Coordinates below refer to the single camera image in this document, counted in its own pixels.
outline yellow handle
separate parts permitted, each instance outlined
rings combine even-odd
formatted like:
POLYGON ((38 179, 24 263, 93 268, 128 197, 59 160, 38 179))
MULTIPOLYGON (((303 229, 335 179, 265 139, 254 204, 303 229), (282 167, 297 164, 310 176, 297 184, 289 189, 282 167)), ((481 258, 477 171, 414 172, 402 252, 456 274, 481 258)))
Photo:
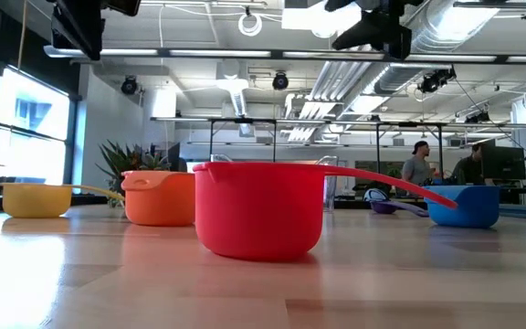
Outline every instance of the yellow handle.
POLYGON ((89 191, 93 191, 93 192, 99 192, 99 193, 102 193, 105 196, 110 196, 110 197, 112 197, 114 199, 117 199, 119 201, 125 201, 125 198, 122 195, 120 195, 119 193, 114 193, 114 192, 111 192, 110 190, 106 190, 104 188, 98 188, 98 187, 94 187, 94 186, 74 186, 74 185, 63 185, 63 186, 72 187, 72 188, 80 188, 80 189, 85 189, 85 190, 89 190, 89 191))

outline red handle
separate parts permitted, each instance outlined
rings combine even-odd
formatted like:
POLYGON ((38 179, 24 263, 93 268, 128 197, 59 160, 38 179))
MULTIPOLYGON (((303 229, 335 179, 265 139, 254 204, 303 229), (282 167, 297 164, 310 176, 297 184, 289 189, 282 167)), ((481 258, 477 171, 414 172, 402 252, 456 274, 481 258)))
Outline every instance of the red handle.
POLYGON ((404 190, 413 192, 419 196, 426 197, 428 199, 431 199, 432 201, 437 202, 440 205, 443 205, 443 206, 446 206, 452 209, 456 209, 458 207, 458 204, 456 203, 456 201, 445 198, 437 193, 424 189, 423 187, 419 187, 415 184, 407 183, 406 181, 403 181, 401 179, 392 178, 388 175, 377 174, 377 173, 369 172, 369 171, 362 170, 362 169, 351 169, 351 168, 344 168, 344 167, 333 166, 333 165, 317 165, 317 166, 326 175, 346 175, 346 176, 359 177, 359 178, 364 178, 364 179, 371 179, 371 180, 379 181, 379 182, 382 182, 382 183, 385 183, 391 186, 401 187, 404 190))

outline red measuring cup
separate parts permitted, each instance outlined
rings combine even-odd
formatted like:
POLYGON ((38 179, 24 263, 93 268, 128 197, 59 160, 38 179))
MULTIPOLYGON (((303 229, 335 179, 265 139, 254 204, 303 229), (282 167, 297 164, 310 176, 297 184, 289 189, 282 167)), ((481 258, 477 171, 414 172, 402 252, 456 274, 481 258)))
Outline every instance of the red measuring cup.
POLYGON ((338 166, 214 162, 194 171, 198 238, 214 253, 242 260, 294 260, 316 245, 326 175, 376 180, 457 207, 405 181, 338 166))

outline man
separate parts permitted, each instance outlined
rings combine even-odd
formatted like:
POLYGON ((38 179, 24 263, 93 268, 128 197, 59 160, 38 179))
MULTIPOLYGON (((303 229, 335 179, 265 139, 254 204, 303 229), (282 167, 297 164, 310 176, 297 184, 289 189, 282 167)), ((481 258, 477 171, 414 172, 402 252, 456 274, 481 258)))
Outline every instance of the man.
POLYGON ((414 145, 413 157, 405 161, 401 177, 403 180, 415 185, 422 185, 431 175, 431 169, 426 161, 429 156, 429 144, 419 141, 414 145))
POLYGON ((472 145, 472 154, 463 158, 456 164, 452 178, 459 185, 494 185, 491 179, 485 180, 482 176, 482 144, 472 145))

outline gray shirt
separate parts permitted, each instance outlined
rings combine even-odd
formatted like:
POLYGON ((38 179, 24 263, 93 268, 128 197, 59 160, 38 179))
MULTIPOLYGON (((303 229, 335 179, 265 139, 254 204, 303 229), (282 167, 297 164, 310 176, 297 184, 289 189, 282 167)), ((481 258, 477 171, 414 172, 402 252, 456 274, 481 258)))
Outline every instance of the gray shirt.
POLYGON ((409 181, 415 185, 422 185, 429 178, 431 169, 426 160, 414 156, 403 164, 403 177, 411 177, 409 181))

